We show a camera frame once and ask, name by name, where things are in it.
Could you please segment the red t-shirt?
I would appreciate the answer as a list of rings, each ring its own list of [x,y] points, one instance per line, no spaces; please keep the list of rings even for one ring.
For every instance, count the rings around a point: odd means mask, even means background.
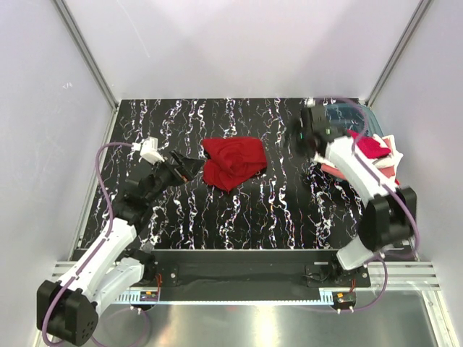
[[[263,143],[255,137],[205,138],[202,146],[208,155],[203,181],[224,192],[230,192],[268,165]]]

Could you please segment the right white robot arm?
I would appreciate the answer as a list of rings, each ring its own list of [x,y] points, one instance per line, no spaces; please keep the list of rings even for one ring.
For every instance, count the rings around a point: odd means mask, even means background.
[[[353,280],[354,269],[367,264],[385,247],[407,239],[419,244],[415,191],[399,187],[381,173],[362,153],[360,139],[330,122],[322,105],[302,107],[285,132],[286,147],[303,157],[319,156],[333,163],[364,205],[357,235],[337,251],[337,263],[328,269],[329,280],[340,287]]]

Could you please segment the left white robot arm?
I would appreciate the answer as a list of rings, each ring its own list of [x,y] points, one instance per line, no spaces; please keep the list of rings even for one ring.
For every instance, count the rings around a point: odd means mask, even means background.
[[[192,181],[205,163],[176,150],[170,154],[172,162],[150,154],[133,166],[98,238],[57,281],[39,286],[36,323],[48,346],[54,345],[50,335],[82,346],[120,294],[132,284],[149,286],[156,279],[154,256],[128,246],[148,227],[164,191]]]

